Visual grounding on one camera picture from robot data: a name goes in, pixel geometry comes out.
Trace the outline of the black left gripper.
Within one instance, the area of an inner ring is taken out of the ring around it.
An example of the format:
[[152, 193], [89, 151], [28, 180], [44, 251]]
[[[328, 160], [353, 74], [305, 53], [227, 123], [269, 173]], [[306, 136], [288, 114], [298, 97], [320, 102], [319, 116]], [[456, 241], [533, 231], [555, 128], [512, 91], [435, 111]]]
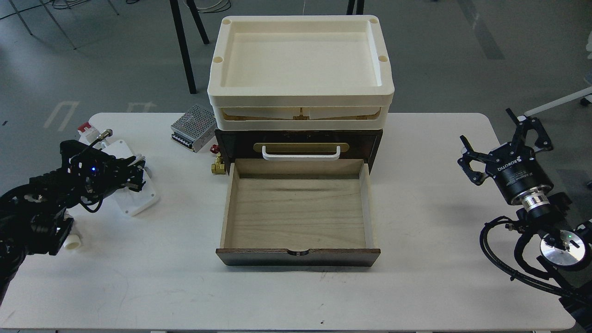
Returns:
[[69, 159], [69, 172], [84, 199], [102, 199], [120, 188], [142, 191], [145, 157], [117, 158], [106, 153], [77, 154]]

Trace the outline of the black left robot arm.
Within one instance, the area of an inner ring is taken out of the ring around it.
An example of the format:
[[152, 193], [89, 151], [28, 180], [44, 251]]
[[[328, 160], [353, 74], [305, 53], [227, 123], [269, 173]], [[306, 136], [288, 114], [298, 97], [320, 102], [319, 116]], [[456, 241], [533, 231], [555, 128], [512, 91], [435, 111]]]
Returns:
[[80, 204], [95, 213], [117, 190], [140, 192], [144, 186], [142, 157], [117, 158], [74, 140], [61, 142], [60, 150], [61, 168], [0, 198], [2, 296], [27, 255], [58, 253], [74, 223], [67, 209]]

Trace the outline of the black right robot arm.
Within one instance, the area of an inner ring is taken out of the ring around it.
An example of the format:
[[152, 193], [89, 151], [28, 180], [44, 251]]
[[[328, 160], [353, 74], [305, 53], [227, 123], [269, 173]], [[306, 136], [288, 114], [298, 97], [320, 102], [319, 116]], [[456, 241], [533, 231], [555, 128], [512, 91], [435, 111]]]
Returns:
[[[468, 179], [481, 185], [494, 180], [505, 202], [519, 206], [517, 219], [500, 216], [487, 222], [479, 243], [484, 255], [500, 270], [528, 286], [560, 297], [564, 309], [586, 331], [591, 331], [591, 282], [571, 285], [561, 271], [579, 271], [591, 265], [591, 222], [570, 229], [565, 217], [571, 204], [564, 192], [550, 195], [554, 185], [536, 160], [536, 154], [552, 150], [552, 141], [536, 117], [507, 114], [516, 129], [512, 140], [487, 154], [476, 152], [465, 136], [458, 165]], [[513, 256], [521, 270], [504, 263], [491, 249], [488, 234], [504, 225], [520, 234]]]

